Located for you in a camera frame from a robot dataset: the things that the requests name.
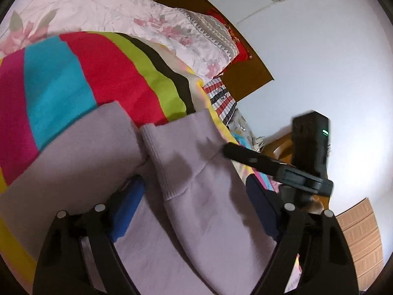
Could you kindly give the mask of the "light wooden wardrobe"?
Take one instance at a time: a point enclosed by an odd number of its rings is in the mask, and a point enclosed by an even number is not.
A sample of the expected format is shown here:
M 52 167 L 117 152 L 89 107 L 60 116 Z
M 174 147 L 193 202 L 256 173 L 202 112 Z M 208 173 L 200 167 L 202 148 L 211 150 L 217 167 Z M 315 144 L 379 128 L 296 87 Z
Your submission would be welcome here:
M 367 290 L 384 267 L 382 239 L 368 198 L 337 216 L 348 243 L 359 290 Z

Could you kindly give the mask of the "small dark wooden headboard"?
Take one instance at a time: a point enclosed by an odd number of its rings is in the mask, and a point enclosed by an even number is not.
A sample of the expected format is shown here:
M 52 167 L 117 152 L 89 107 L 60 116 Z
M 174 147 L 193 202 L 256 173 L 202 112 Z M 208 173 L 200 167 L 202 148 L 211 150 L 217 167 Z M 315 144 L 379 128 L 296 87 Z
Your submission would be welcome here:
M 201 31 L 201 33 L 204 33 L 211 41 L 217 42 L 218 46 L 229 55 L 230 62 L 239 54 L 237 46 L 231 39 L 231 36 L 226 27 L 213 16 L 207 15 L 207 11 L 209 9 L 215 8 L 215 6 L 209 2 L 209 0 L 156 1 L 167 7 L 180 9 L 180 11 L 185 12 L 186 17 L 191 20 L 191 23 L 194 24 L 196 28 Z M 235 63 L 234 65 L 230 66 L 228 70 L 222 75 L 221 72 L 223 69 L 221 69 L 216 74 L 216 76 L 219 76 L 222 79 L 223 83 L 229 90 L 230 94 L 234 97 L 235 101 L 239 101 L 262 86 L 266 85 L 274 78 L 260 57 L 257 55 L 256 51 L 251 47 L 249 42 L 241 35 L 241 33 L 230 21 L 229 23 L 233 31 L 240 35 L 239 39 L 250 51 L 253 59 L 245 62 Z

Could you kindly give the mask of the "red embroidered pillow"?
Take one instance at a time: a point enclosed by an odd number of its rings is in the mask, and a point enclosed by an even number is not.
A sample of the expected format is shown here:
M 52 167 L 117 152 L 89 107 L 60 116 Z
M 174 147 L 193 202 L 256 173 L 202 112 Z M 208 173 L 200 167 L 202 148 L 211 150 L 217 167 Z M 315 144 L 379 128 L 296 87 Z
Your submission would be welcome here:
M 221 13 L 219 13 L 217 9 L 215 8 L 209 9 L 207 11 L 207 15 L 213 16 L 215 19 L 220 21 L 226 27 L 227 31 L 231 36 L 231 39 L 233 40 L 239 51 L 239 54 L 230 62 L 230 64 L 225 69 L 223 69 L 221 75 L 225 73 L 228 70 L 228 68 L 234 65 L 235 63 L 245 62 L 253 59 L 253 56 L 251 55 L 250 51 L 244 46 L 244 43 L 239 39 L 240 35 L 233 31 L 229 21 Z

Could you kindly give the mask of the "purple fleece pants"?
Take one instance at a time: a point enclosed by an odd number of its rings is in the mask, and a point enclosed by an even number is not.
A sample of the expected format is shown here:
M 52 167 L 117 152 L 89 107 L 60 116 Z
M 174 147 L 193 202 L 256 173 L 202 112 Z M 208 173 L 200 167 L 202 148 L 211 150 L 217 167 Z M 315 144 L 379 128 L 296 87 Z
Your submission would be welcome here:
M 1 218 L 36 258 L 60 210 L 104 203 L 126 179 L 144 191 L 114 239 L 142 294 L 250 294 L 275 242 L 207 110 L 137 128 L 118 103 L 73 123 L 1 194 Z

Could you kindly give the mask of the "rainbow striped blanket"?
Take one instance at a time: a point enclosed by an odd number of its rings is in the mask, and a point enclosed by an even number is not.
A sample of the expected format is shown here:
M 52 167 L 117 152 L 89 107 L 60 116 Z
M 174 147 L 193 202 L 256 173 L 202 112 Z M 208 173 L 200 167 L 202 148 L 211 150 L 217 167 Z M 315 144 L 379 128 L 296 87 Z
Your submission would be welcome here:
M 121 33 L 66 33 L 1 59 L 1 194 L 64 130 L 110 103 L 137 128 L 207 110 L 224 144 L 233 141 L 200 79 L 166 48 Z M 253 172 L 232 164 L 245 186 Z M 32 292 L 39 256 L 28 254 L 2 218 L 1 256 Z

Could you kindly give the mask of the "floral pink white quilt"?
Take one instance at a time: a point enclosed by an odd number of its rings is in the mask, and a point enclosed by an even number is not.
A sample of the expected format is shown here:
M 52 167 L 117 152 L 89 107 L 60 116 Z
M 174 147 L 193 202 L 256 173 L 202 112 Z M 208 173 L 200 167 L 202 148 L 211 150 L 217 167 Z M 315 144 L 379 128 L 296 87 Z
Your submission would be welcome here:
M 209 82 L 229 63 L 185 12 L 151 0 L 15 0 L 1 22 L 1 56 L 46 37 L 115 32 L 160 43 Z

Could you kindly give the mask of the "plaid checkered cloth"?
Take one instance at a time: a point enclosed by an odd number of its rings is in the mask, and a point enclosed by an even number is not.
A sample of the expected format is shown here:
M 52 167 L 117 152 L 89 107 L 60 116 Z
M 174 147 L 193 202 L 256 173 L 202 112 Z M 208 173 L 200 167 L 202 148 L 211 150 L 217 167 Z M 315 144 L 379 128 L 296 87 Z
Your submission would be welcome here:
M 220 77 L 216 77 L 208 82 L 203 87 L 203 90 L 210 99 L 211 105 L 220 120 L 225 126 L 227 126 L 235 113 L 237 102 L 230 94 Z

